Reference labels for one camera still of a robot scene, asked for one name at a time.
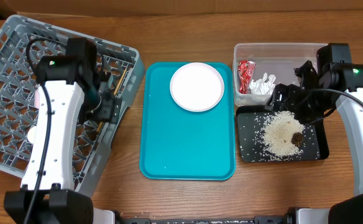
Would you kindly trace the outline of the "wooden chopstick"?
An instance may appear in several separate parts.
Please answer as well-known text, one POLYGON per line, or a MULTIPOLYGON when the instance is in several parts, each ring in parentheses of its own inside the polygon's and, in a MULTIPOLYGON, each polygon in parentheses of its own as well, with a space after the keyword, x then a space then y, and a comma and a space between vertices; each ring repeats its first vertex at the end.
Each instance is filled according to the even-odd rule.
POLYGON ((119 91, 119 89, 120 89, 120 87, 121 87, 121 85, 123 83, 123 80, 124 80, 124 77, 126 76, 126 73, 127 73, 127 69, 124 70, 124 72, 122 73, 122 75, 121 75, 121 77, 120 77, 120 79, 119 79, 119 81, 117 83, 117 86, 116 86, 116 88, 114 90, 114 96, 115 97, 117 96, 117 93, 118 93, 118 91, 119 91))
POLYGON ((98 127, 97 127, 97 129, 96 129, 96 132, 97 132, 97 133, 99 133, 99 132, 100 132, 101 128, 103 127, 103 124, 104 124, 104 122, 100 122, 100 123, 98 124, 98 127))

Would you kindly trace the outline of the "brown food scrap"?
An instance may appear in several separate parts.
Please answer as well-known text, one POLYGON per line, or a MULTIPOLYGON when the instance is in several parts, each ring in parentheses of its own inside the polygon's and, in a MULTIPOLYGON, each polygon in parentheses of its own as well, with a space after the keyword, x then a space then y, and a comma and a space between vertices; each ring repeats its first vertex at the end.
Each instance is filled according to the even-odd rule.
POLYGON ((296 147, 300 147, 304 139, 304 135, 302 133, 294 133, 291 139, 291 143, 296 147))

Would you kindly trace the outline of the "white rice pile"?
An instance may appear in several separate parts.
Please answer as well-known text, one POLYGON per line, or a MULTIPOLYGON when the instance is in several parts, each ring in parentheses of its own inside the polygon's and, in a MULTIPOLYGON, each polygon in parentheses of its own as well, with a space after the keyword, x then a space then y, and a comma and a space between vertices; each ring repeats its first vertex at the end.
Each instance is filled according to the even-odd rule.
POLYGON ((289 161, 303 154, 291 143, 294 133, 302 133, 304 125, 289 111, 256 112, 240 115, 240 155, 247 162, 289 161))

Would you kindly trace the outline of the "white tissue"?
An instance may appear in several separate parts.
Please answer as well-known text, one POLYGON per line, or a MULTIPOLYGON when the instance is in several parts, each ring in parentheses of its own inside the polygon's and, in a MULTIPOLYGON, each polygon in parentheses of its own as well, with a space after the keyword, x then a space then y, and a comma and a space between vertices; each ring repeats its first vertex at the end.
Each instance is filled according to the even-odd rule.
POLYGON ((263 74, 263 77, 258 80, 252 80, 249 84, 250 92, 253 95, 271 95, 275 88, 275 75, 263 74))

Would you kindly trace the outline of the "red snack wrapper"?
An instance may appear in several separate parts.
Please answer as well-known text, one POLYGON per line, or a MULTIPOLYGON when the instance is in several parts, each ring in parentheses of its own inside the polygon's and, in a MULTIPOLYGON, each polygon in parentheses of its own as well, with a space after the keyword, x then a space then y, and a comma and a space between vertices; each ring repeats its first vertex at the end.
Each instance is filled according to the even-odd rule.
POLYGON ((240 80, 239 93, 247 94, 249 84, 252 80, 256 64, 250 60, 241 60, 238 63, 237 72, 240 80))

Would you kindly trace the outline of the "white paper cup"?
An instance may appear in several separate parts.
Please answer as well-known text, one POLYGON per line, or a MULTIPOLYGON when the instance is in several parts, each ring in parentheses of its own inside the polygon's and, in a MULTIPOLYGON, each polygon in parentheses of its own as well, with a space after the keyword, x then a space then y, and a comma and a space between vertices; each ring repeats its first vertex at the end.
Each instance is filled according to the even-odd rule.
POLYGON ((27 140, 33 144, 35 141, 35 134, 36 134, 36 126, 31 126, 30 129, 27 132, 27 140))

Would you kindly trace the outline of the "white round plate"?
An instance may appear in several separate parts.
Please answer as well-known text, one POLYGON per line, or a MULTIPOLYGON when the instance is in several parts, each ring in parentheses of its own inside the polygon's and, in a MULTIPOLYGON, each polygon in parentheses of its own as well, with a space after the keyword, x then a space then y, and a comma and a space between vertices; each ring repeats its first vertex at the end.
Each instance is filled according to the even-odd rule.
POLYGON ((204 112, 214 108, 224 95, 221 74, 207 63, 181 66, 170 80, 170 94, 184 110, 204 112))

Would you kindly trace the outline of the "pink bowl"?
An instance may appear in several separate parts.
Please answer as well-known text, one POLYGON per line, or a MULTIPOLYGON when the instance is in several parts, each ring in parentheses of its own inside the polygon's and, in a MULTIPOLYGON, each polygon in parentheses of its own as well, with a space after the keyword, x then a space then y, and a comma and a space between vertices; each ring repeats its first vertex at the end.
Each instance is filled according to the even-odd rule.
POLYGON ((36 90, 35 91, 35 93, 34 93, 34 107, 35 108, 37 108, 37 109, 39 109, 39 107, 40 107, 40 100, 39 100, 39 91, 38 90, 36 90))

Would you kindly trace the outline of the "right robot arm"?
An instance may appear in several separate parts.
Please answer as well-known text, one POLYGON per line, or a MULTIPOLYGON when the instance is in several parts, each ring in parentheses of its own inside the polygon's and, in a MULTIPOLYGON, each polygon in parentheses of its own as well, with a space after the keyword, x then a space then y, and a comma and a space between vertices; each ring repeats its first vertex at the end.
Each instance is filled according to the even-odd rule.
POLYGON ((363 65, 347 60, 310 61, 295 69, 300 86, 278 84, 267 106, 291 111, 301 123, 324 118, 336 109, 346 129, 354 168, 354 196, 329 210, 299 208, 294 223, 363 223, 363 65))

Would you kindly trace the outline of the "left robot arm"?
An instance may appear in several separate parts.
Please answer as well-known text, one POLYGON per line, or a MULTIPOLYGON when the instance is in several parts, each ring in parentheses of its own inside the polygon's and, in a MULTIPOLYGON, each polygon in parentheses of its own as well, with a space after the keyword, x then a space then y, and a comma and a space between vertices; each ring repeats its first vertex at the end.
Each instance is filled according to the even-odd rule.
POLYGON ((77 121, 100 105, 96 57, 44 56, 34 73, 40 106, 32 154, 20 190, 5 194, 5 211, 16 223, 118 223, 114 211, 74 190, 77 121))

